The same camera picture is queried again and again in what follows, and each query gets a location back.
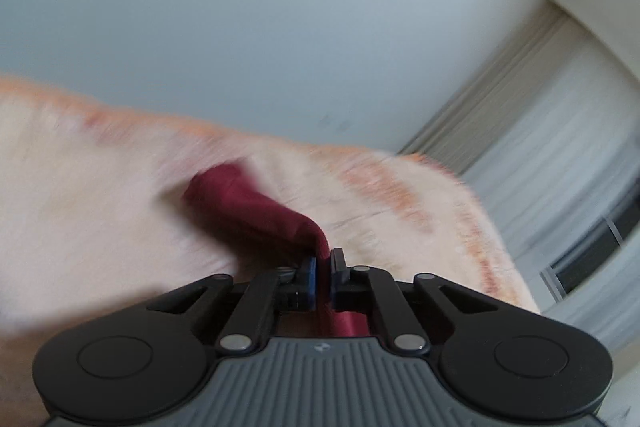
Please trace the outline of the dark red knit sweater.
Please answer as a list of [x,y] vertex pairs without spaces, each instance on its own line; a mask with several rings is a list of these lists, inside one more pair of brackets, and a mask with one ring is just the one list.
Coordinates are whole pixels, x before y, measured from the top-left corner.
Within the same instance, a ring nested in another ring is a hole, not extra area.
[[259,254],[289,265],[316,260],[317,320],[330,337],[367,336],[367,317],[335,311],[331,303],[330,245],[314,220],[262,193],[242,162],[219,164],[191,179],[182,200],[204,225],[246,239]]

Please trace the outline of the beige drape left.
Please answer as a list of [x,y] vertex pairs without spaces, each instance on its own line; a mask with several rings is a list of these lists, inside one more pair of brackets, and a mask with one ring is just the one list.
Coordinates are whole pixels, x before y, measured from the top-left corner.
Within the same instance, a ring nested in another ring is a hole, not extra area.
[[464,173],[525,115],[588,38],[575,17],[542,2],[400,153]]

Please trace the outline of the floral peach quilt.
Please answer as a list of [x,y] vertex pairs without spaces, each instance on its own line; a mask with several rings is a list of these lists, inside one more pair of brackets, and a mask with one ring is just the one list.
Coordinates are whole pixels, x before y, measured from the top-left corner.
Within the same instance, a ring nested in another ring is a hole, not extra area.
[[352,265],[535,301],[472,190],[437,162],[310,145],[1,80],[1,421],[38,426],[38,348],[68,326],[265,261],[200,225],[181,197],[239,161],[262,193],[320,225]]

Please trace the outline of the white sheer curtain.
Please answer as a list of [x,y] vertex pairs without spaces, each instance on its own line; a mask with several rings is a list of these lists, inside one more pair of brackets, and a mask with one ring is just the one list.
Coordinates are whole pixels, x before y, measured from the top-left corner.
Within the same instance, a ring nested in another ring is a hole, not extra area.
[[639,83],[596,38],[463,178],[545,314],[611,350],[639,334],[639,225],[556,303],[541,273],[627,198],[639,198]]

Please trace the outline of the window with white frame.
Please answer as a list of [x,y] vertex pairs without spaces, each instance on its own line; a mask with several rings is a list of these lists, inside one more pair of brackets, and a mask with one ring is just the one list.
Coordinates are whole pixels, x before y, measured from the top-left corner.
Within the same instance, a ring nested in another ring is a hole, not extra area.
[[558,303],[596,273],[622,247],[639,224],[639,199],[627,198],[541,273]]

